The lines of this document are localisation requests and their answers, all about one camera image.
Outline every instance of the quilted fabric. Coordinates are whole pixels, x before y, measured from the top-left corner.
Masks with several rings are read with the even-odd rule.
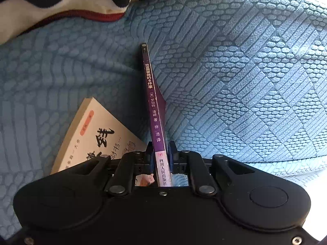
[[[12,198],[49,174],[84,97],[146,139],[144,41],[179,150],[283,176],[326,168],[326,22],[311,0],[147,0],[0,46],[0,235],[20,228]]]

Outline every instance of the book cover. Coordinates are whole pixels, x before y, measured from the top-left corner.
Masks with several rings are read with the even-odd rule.
[[[117,159],[125,153],[145,151],[146,148],[146,144],[96,99],[85,98],[69,126],[51,174],[98,155]]]
[[[172,180],[167,157],[165,137],[166,102],[153,76],[148,45],[142,43],[142,55],[146,82],[146,94],[150,115],[152,146],[156,158],[156,170],[159,187],[171,187]]]

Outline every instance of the purple book spine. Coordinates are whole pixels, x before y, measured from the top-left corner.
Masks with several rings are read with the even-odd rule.
[[[148,45],[142,43],[142,55],[146,82],[146,92],[150,115],[150,131],[152,146],[156,157],[157,178],[159,187],[171,187],[171,176],[165,141],[166,102],[153,77]]]

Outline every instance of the blue textured bedspread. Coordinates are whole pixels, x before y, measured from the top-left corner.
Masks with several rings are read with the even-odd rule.
[[[0,235],[20,228],[12,198],[49,174],[85,97],[146,140],[144,41],[179,150],[277,175],[325,168],[326,23],[311,0],[146,0],[113,23],[62,19],[0,46]]]

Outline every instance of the screw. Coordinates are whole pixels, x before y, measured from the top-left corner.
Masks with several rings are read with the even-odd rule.
[[[213,193],[215,191],[215,188],[210,186],[210,185],[202,185],[200,188],[199,188],[199,191],[201,193],[204,193],[204,194],[210,194],[210,193]]]
[[[34,245],[34,240],[31,237],[24,238],[24,243],[26,245]]]
[[[121,185],[114,185],[109,188],[109,191],[112,193],[123,193],[125,190],[125,187]]]
[[[301,237],[295,237],[293,240],[292,240],[292,244],[293,245],[300,245],[302,243],[302,238]]]

